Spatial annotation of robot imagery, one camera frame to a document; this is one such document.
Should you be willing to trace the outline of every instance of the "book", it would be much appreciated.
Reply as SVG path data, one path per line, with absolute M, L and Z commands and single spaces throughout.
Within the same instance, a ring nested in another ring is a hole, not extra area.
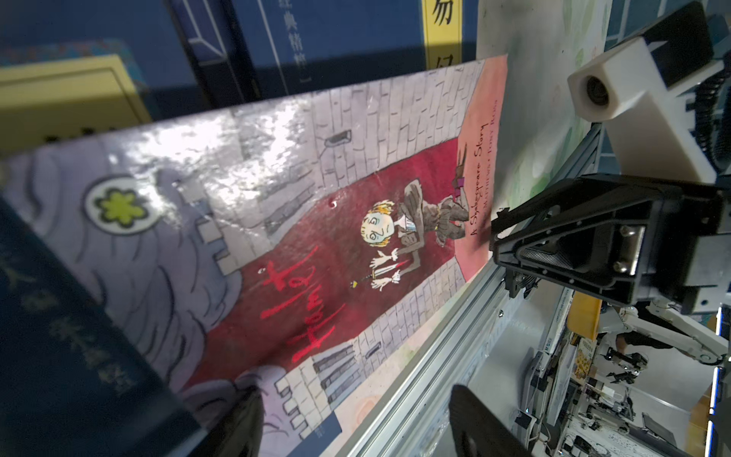
M 2 197 L 198 423 L 258 389 L 261 452 L 316 455 L 488 261 L 506 75 L 499 56 L 53 143 L 2 162 Z

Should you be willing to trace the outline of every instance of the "floor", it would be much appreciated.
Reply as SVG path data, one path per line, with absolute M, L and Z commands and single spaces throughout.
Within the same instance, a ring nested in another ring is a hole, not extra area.
M 560 292 L 559 286 L 541 282 L 534 294 L 522 301 L 469 382 L 469 388 L 507 428 L 518 408 L 524 373 L 548 332 Z M 456 456 L 450 429 L 442 435 L 433 455 Z

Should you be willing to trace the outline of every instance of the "chinese characters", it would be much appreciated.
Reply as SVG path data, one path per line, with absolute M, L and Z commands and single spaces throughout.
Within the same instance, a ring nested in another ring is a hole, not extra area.
M 297 21 L 292 14 L 292 2 L 290 0 L 279 0 L 279 8 L 284 10 L 284 27 L 287 29 L 289 46 L 294 53 L 293 60 L 297 67 L 300 83 L 309 83 L 312 81 L 312 76 L 307 71 L 307 58 L 302 46 L 302 37 L 297 30 Z
M 434 23 L 439 21 L 438 25 L 441 25 L 446 19 L 447 24 L 452 22 L 452 0 L 436 0 L 434 4 L 434 11 L 431 12 L 434 16 Z
M 37 279 L 22 273 L 16 268 L 12 259 L 0 255 L 0 273 L 5 276 L 7 289 L 19 292 L 20 307 L 29 314 L 43 315 L 53 313 L 61 308 L 59 299 L 48 289 L 36 287 Z M 72 352 L 81 352 L 88 370 L 96 370 L 99 379 L 109 384 L 117 396 L 122 395 L 137 383 L 122 369 L 119 363 L 112 360 L 111 354 L 95 345 L 96 337 L 85 332 L 83 325 L 70 316 L 63 316 L 50 321 L 48 334 L 61 342 L 69 343 Z

